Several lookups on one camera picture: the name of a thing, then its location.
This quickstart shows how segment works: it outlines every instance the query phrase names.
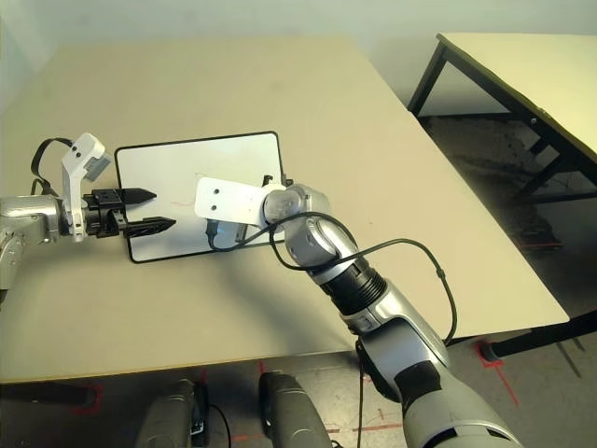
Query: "black ribbed joint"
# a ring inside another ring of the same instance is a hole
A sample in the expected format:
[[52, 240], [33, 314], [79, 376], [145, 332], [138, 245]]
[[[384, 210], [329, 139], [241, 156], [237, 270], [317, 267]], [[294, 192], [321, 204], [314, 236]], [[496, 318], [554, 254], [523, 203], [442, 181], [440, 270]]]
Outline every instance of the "black ribbed joint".
[[364, 259], [356, 259], [343, 273], [321, 285], [343, 315], [353, 315], [376, 301], [387, 283]]

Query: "cable connector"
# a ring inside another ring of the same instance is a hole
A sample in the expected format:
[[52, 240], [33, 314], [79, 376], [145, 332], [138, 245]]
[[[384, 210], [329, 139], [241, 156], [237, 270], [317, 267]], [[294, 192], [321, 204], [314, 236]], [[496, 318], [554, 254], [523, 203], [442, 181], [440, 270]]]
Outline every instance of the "cable connector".
[[219, 226], [220, 221], [217, 219], [207, 219], [207, 227], [205, 228], [205, 234], [207, 235], [207, 243], [209, 246], [216, 250], [214, 239], [217, 236], [217, 226]]

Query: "red tape marking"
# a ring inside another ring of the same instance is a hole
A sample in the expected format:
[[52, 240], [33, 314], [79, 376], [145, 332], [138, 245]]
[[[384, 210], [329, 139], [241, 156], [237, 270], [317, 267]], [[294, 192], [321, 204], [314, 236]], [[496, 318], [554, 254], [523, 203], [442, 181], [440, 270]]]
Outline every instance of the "red tape marking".
[[[366, 432], [366, 431], [379, 431], [380, 429], [394, 429], [396, 427], [402, 427], [401, 423], [392, 423], [389, 425], [378, 425], [376, 427], [363, 427], [361, 430]], [[353, 432], [357, 432], [358, 431], [358, 427], [354, 427], [353, 428]]]
[[91, 406], [87, 408], [76, 408], [73, 410], [73, 413], [76, 413], [78, 415], [95, 415], [102, 408], [104, 385], [87, 385], [86, 387], [95, 391], [95, 400], [93, 401]]
[[499, 376], [500, 379], [502, 380], [502, 383], [504, 383], [504, 387], [506, 388], [508, 394], [510, 394], [510, 397], [512, 397], [512, 399], [514, 400], [514, 404], [516, 404], [517, 406], [520, 406], [521, 403], [519, 402], [519, 399], [516, 397], [516, 394], [514, 393], [514, 389], [507, 381], [506, 376], [504, 376], [504, 374], [502, 373], [502, 371], [500, 370], [499, 367], [495, 367], [495, 371], [497, 371], [497, 376]]
[[514, 404], [517, 406], [520, 406], [521, 403], [519, 402], [519, 399], [516, 396], [514, 389], [512, 388], [510, 383], [507, 381], [504, 373], [500, 370], [500, 367], [504, 365], [504, 361], [501, 359], [498, 359], [497, 361], [490, 362], [487, 359], [485, 359], [480, 351], [480, 345], [482, 343], [483, 342], [478, 342], [478, 343], [473, 344], [473, 350], [475, 350], [475, 353], [477, 353], [477, 357], [481, 361], [481, 365], [483, 366], [483, 369], [494, 369], [495, 372], [497, 373], [497, 376], [499, 376], [500, 380], [502, 380], [502, 384], [506, 388], [507, 393], [510, 395], [510, 397], [512, 397], [512, 401], [514, 401]]

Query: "metal table frame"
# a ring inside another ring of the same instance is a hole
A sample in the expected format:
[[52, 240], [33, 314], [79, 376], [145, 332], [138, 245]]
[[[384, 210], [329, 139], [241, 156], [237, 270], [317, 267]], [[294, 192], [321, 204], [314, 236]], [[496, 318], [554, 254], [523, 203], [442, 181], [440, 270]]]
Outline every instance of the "metal table frame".
[[407, 106], [407, 109], [415, 117], [419, 116], [446, 62], [451, 63], [467, 75], [539, 135], [539, 139], [530, 148], [534, 155], [539, 154], [548, 146], [553, 147], [558, 152], [558, 156], [512, 198], [513, 203], [557, 203], [597, 197], [597, 189], [575, 193], [533, 194], [558, 173], [579, 171], [593, 185], [597, 186], [597, 163], [561, 135], [557, 129], [554, 129], [548, 122], [537, 116], [535, 111], [521, 103], [504, 86], [487, 77], [482, 70], [479, 70], [478, 66], [475, 66], [458, 51], [451, 49], [441, 41], [438, 42], [431, 61], [429, 61], [423, 77]]

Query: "gray floor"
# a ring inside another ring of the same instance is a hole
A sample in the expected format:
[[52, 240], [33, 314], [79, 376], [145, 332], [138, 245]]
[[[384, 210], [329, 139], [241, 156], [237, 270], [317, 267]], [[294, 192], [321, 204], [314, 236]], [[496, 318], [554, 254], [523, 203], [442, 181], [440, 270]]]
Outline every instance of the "gray floor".
[[[535, 138], [518, 123], [488, 120], [436, 119], [427, 126], [449, 156], [485, 155], [518, 164], [527, 171], [540, 169], [550, 156], [536, 161], [525, 153]], [[583, 188], [578, 175], [560, 175], [549, 189]], [[564, 243], [563, 250], [529, 261], [562, 306], [571, 315], [595, 309], [597, 299], [597, 234], [593, 226], [597, 200], [542, 205], [537, 209]], [[499, 340], [509, 335], [493, 335]], [[504, 417], [525, 446], [594, 448], [597, 446], [597, 333], [561, 346], [551, 345], [504, 359], [499, 368], [485, 368], [473, 350], [475, 341], [450, 348], [456, 374], [473, 386]], [[576, 371], [562, 354], [572, 359]], [[355, 447], [358, 368], [354, 355], [268, 359], [268, 370], [295, 374], [312, 397], [330, 437], [346, 448]], [[258, 362], [210, 366], [206, 369], [159, 371], [76, 381], [104, 388], [95, 414], [74, 413], [57, 405], [2, 400], [2, 447], [131, 446], [145, 408], [168, 384], [179, 378], [198, 380], [206, 375], [210, 399], [227, 415], [233, 446], [271, 446], [263, 438], [257, 418]], [[363, 447], [403, 447], [399, 405], [382, 398], [365, 382]], [[211, 416], [212, 447], [225, 447], [224, 427]]]

